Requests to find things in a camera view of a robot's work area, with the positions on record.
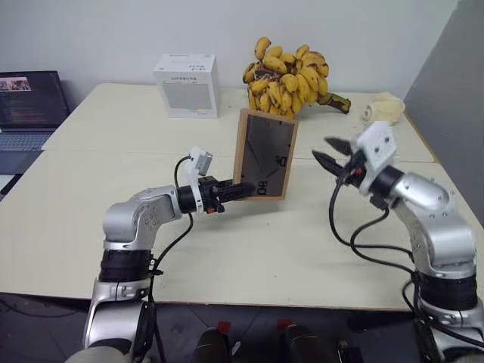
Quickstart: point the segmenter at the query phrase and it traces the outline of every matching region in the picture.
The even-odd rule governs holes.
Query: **white cardboard box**
[[[214,54],[164,54],[153,74],[170,117],[218,117]]]

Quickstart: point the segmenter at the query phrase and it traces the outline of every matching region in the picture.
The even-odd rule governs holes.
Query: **table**
[[[89,298],[103,251],[104,212],[144,188],[171,184],[178,158],[107,151],[42,153],[0,203],[0,291]],[[214,157],[209,175],[230,178],[233,164],[233,157]],[[396,166],[456,190],[439,164]],[[157,279],[155,300],[405,309],[400,287],[407,276],[359,259],[331,234],[327,207],[333,188],[334,177],[314,160],[298,159],[285,201],[232,202],[224,214],[196,216],[193,231],[161,266],[165,274]],[[482,249],[484,230],[456,193]],[[343,236],[378,215],[356,189],[341,192],[336,221]],[[185,217],[162,226],[154,254],[187,223]],[[361,242],[409,247],[408,234],[394,215],[364,232]],[[410,265],[395,252],[372,254]],[[481,281],[483,255],[477,259]],[[482,284],[478,294],[484,295]]]
[[[360,116],[373,101],[371,93],[341,93],[352,101],[348,115],[329,107],[305,107],[294,150],[297,159],[312,159],[315,148],[338,155],[325,142],[333,135],[350,138],[363,132]],[[73,111],[44,144],[44,150],[90,150],[187,154],[197,145],[216,156],[233,157],[240,109],[247,91],[222,89],[218,119],[170,119],[156,86],[101,84]],[[433,162],[433,155],[402,116],[393,127],[401,161]]]

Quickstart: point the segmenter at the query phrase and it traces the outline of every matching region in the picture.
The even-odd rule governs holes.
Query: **dark floor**
[[[63,315],[70,312],[7,294],[0,293],[0,300],[31,314]],[[289,322],[311,328],[330,346],[345,339],[361,349],[367,363],[420,361],[410,321],[356,333],[347,324],[349,319],[354,321],[351,320],[354,316],[354,312],[304,308],[158,307],[158,323],[169,363],[190,362],[198,338],[208,327],[226,329],[231,344],[241,341],[234,357],[236,362],[281,362],[279,337],[281,327]],[[81,349],[85,317],[86,313],[78,312],[62,318],[34,318],[0,306],[0,361],[65,361]],[[156,361],[156,350],[151,355]]]

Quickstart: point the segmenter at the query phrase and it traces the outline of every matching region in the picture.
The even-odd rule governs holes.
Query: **banana stem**
[[[344,114],[349,112],[351,107],[351,101],[348,98],[343,98],[336,93],[328,92],[324,96],[318,97],[316,100],[322,106],[331,106],[341,111]]]

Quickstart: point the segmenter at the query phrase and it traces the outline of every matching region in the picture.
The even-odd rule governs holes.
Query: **banana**
[[[297,78],[292,74],[284,74],[281,77],[281,83],[286,86],[289,92],[297,90]]]
[[[309,86],[314,92],[317,92],[319,89],[318,85],[318,79],[319,79],[319,74],[316,72],[316,70],[313,67],[303,67],[299,71],[300,74],[306,78],[306,81],[308,81]]]
[[[330,72],[330,66],[327,63],[323,64],[323,73],[321,74],[323,77],[327,77]]]
[[[321,105],[325,105],[325,104],[329,104],[331,102],[331,96],[332,94],[331,93],[327,93],[326,95],[322,96],[320,95],[318,97],[318,103],[321,104]]]
[[[281,54],[282,54],[282,47],[278,45],[276,47],[272,47],[271,49],[269,49],[267,53],[265,53],[265,56],[279,58]]]
[[[319,85],[318,93],[320,95],[323,95],[323,96],[326,95],[327,94],[327,80],[323,76],[319,76],[318,85]]]
[[[255,77],[255,74],[254,74],[255,65],[256,65],[255,63],[251,63],[245,69],[244,75],[242,76],[242,81],[244,83],[251,83],[254,80],[254,77]]]
[[[294,112],[291,109],[289,109],[287,111],[282,111],[281,115],[286,117],[287,119],[293,119],[294,118]]]
[[[323,60],[324,60],[324,62],[323,62],[323,63],[326,63],[326,58],[324,58],[324,55],[323,55],[323,54],[321,54],[321,53],[319,53],[319,52],[317,52],[317,51],[310,51],[309,53],[312,53],[312,54],[314,54],[314,55],[317,55],[317,56],[318,56],[318,57],[320,57],[320,58],[323,58]]]
[[[256,58],[258,60],[264,59],[265,56],[265,50],[270,46],[271,41],[269,40],[268,37],[263,36],[260,38],[257,43],[256,43],[256,49],[254,50],[254,54],[256,55]]]
[[[303,104],[301,103],[301,100],[296,92],[293,93],[293,103],[291,104],[290,108],[294,115],[297,115],[301,111],[301,108],[303,108]]]
[[[260,110],[260,94],[254,95],[254,100],[256,101],[256,110]]]
[[[271,101],[269,99],[269,95],[267,94],[267,92],[262,93],[262,95],[260,96],[259,103],[260,103],[260,110],[264,112],[269,112],[269,110],[271,109]]]
[[[296,62],[296,57],[294,57],[291,53],[281,54],[279,59],[285,64],[294,64],[294,62]]]
[[[255,80],[261,79],[266,74],[269,75],[269,79],[278,79],[279,78],[279,75],[278,75],[277,72],[275,72],[273,70],[267,70],[266,68],[263,68],[260,65],[258,67],[260,67],[260,68],[254,70],[254,75],[256,76]]]
[[[260,92],[264,91],[264,89],[267,87],[267,85],[270,82],[269,78],[270,78],[269,75],[266,74],[261,79],[254,81],[254,82],[251,82],[250,83],[250,90],[253,93],[260,93]]]
[[[293,104],[293,97],[290,95],[289,91],[284,87],[282,90],[282,102],[281,102],[281,110],[287,112],[290,110],[291,105]]]
[[[277,73],[286,74],[287,67],[286,64],[282,60],[272,56],[264,57],[263,61],[264,65],[269,68],[270,70],[275,70]]]
[[[281,87],[277,82],[270,82],[267,86],[267,93],[269,98],[271,99],[271,103],[276,106],[276,108],[281,107],[282,103],[282,95],[281,95]]]
[[[312,89],[310,89],[309,90],[309,96],[308,96],[308,99],[306,100],[306,102],[309,105],[311,105],[311,104],[314,104],[317,99],[318,99],[318,93],[313,91]]]
[[[271,108],[269,110],[269,113],[272,113],[273,115],[280,115],[281,114],[281,110],[274,106],[273,104],[271,105]]]
[[[249,106],[251,110],[257,110],[257,104],[256,104],[256,99],[254,98],[254,95],[252,91],[250,91],[250,88],[247,90],[249,93]]]
[[[325,63],[324,58],[318,54],[313,53],[310,51],[302,56],[302,66],[303,67],[310,67],[316,64],[323,65]]]
[[[314,64],[311,67],[313,67],[316,72],[318,72],[323,77],[327,77],[328,73],[330,72],[330,67],[326,63],[323,65]]]
[[[301,45],[297,51],[296,51],[296,59],[301,60],[304,54],[306,54],[309,51],[309,46],[304,44]]]
[[[311,87],[309,87],[308,81],[306,81],[306,78],[302,74],[296,74],[297,78],[297,95],[299,96],[299,99],[301,102],[304,104],[306,103],[306,100],[308,99],[309,96],[309,91],[311,90]]]
[[[303,62],[301,60],[296,60],[296,65],[294,66],[296,68],[296,71],[299,72],[301,68],[303,68]]]

